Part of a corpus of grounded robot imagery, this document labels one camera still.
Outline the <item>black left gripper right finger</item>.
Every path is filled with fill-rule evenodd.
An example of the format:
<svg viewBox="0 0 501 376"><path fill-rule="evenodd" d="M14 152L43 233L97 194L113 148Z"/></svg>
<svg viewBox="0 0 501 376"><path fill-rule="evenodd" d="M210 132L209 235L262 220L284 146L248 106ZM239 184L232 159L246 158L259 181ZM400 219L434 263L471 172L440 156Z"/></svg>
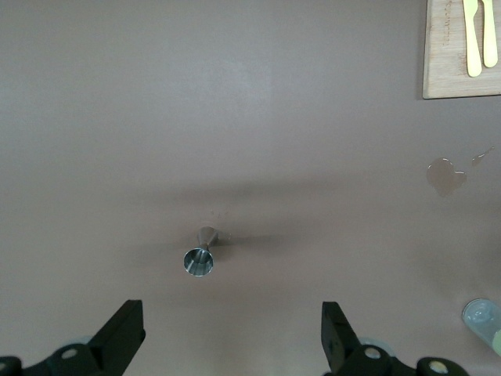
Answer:
<svg viewBox="0 0 501 376"><path fill-rule="evenodd" d="M322 305L321 342L329 375L466 375L457 363L440 357L424 357L415 367L405 365L382 347L362 344L337 302Z"/></svg>

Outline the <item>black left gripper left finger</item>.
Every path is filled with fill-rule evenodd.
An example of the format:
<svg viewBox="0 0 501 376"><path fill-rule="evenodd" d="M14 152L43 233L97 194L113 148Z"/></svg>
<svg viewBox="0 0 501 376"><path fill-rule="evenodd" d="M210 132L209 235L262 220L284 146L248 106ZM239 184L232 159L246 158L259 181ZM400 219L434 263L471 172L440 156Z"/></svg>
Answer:
<svg viewBox="0 0 501 376"><path fill-rule="evenodd" d="M30 367L18 357L3 356L1 374L122 375L145 338L142 301L127 300L87 343L65 345Z"/></svg>

